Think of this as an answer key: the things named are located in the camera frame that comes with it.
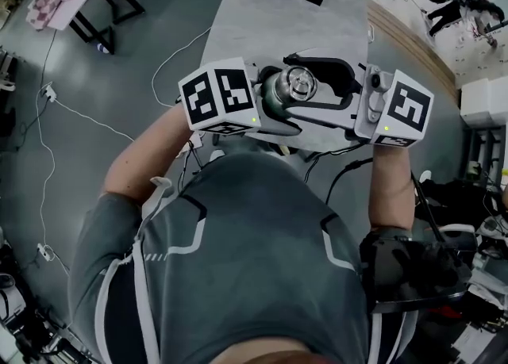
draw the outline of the black and white pattern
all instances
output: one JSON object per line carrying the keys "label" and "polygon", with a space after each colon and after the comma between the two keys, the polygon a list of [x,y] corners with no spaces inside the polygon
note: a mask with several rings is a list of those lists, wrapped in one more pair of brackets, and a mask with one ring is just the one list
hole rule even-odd
{"label": "black and white pattern", "polygon": [[388,116],[401,121],[419,132],[425,127],[430,97],[402,82],[397,82]]}
{"label": "black and white pattern", "polygon": [[183,85],[182,91],[190,122],[193,125],[218,115],[206,72]]}
{"label": "black and white pattern", "polygon": [[376,144],[383,145],[392,145],[394,147],[408,147],[416,140],[413,139],[403,139],[400,137],[390,137],[390,136],[379,136],[375,141]]}
{"label": "black and white pattern", "polygon": [[219,123],[218,125],[202,128],[205,132],[215,132],[217,134],[236,134],[238,132],[243,132],[245,130],[249,130],[250,127],[237,125],[236,123],[231,123],[229,121],[224,121]]}
{"label": "black and white pattern", "polygon": [[222,102],[226,113],[252,109],[254,104],[244,70],[216,69],[215,76],[221,91]]}

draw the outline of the wooden plank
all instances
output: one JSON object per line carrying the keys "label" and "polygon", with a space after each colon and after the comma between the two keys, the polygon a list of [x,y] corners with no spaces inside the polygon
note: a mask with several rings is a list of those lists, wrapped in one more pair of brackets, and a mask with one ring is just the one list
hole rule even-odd
{"label": "wooden plank", "polygon": [[377,30],[388,35],[399,47],[406,50],[423,67],[434,75],[444,91],[459,104],[459,93],[455,87],[455,75],[445,62],[411,29],[382,6],[368,0],[368,20]]}

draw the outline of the metal canister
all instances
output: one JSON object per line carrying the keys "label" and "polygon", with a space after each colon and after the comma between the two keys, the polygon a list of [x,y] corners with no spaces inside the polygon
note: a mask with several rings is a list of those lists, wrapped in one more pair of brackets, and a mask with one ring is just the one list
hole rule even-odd
{"label": "metal canister", "polygon": [[263,84],[264,100],[281,117],[288,117],[285,108],[294,102],[311,99],[318,89],[318,81],[307,68],[288,67],[269,77]]}

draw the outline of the gray floor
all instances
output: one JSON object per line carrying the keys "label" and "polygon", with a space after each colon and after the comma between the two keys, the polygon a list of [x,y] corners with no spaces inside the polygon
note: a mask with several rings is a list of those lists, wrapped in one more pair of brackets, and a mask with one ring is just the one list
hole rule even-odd
{"label": "gray floor", "polygon": [[[99,53],[93,44],[84,44],[70,29],[58,32],[49,54],[44,80],[53,87],[62,103],[105,122],[130,136],[139,135],[164,108],[152,96],[150,81],[155,69],[177,48],[182,47],[211,26],[221,0],[138,0],[147,10],[117,26],[118,50],[115,56]],[[90,0],[85,13],[100,27],[106,25],[109,7],[102,0]],[[18,122],[35,116],[34,101],[39,89],[40,73],[52,31],[35,32],[25,23],[25,7],[21,7],[0,33],[4,46],[24,57],[17,75],[17,92],[13,95]],[[200,62],[206,38],[178,54],[161,72],[156,89],[163,101],[172,103],[177,96],[177,82],[193,71]],[[416,78],[436,94],[432,121],[425,140],[411,150],[413,169],[419,174],[426,168],[437,180],[448,180],[458,172],[461,148],[459,110],[439,88],[432,75],[426,74],[412,59],[400,52],[378,33],[369,46],[369,60],[387,71],[399,68]],[[104,175],[127,140],[82,119],[58,105],[50,105],[41,118],[45,143],[54,151],[56,171],[48,182],[44,220],[47,242],[70,264],[75,252],[83,217],[93,206]],[[13,135],[15,145],[18,134]],[[198,150],[207,159],[213,150],[210,138]],[[224,140],[226,151],[254,148],[250,139]],[[330,181],[341,168],[370,156],[371,148],[350,155],[321,159],[310,176],[310,187],[321,198]],[[300,155],[291,156],[304,175]],[[51,170],[51,158],[40,145],[37,127],[17,154],[2,157],[0,185],[0,225],[13,246],[19,263],[33,260],[37,243],[43,241],[39,208],[42,186]],[[182,168],[177,160],[168,176],[176,182]],[[190,158],[188,171],[197,166]],[[368,231],[368,185],[370,166],[345,175],[331,199],[335,209],[360,241]],[[54,308],[55,317],[69,321],[67,312],[67,277],[57,262],[30,264],[25,277],[33,292],[46,306]]]}

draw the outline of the black metal table frame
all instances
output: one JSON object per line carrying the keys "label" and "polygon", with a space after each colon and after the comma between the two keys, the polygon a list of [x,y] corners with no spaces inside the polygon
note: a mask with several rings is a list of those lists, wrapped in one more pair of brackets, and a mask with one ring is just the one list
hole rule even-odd
{"label": "black metal table frame", "polygon": [[[106,3],[108,3],[111,6],[111,11],[113,13],[113,24],[118,25],[122,23],[125,20],[130,19],[131,17],[137,16],[138,14],[144,13],[144,8],[142,5],[139,4],[137,0],[125,0],[127,3],[129,3],[133,10],[122,14],[121,16],[118,16],[119,7],[114,2],[114,0],[106,0]],[[79,21],[81,25],[90,32],[90,35],[86,33],[85,30],[83,30],[78,23]],[[90,43],[92,40],[97,40],[99,43],[101,43],[109,52],[110,54],[114,54],[115,52],[115,45],[114,45],[114,31],[113,28],[109,25],[105,27],[102,30],[97,30],[81,13],[81,11],[78,11],[78,13],[75,15],[75,18],[70,23],[71,28],[78,34],[78,36],[83,40],[85,43]]]}

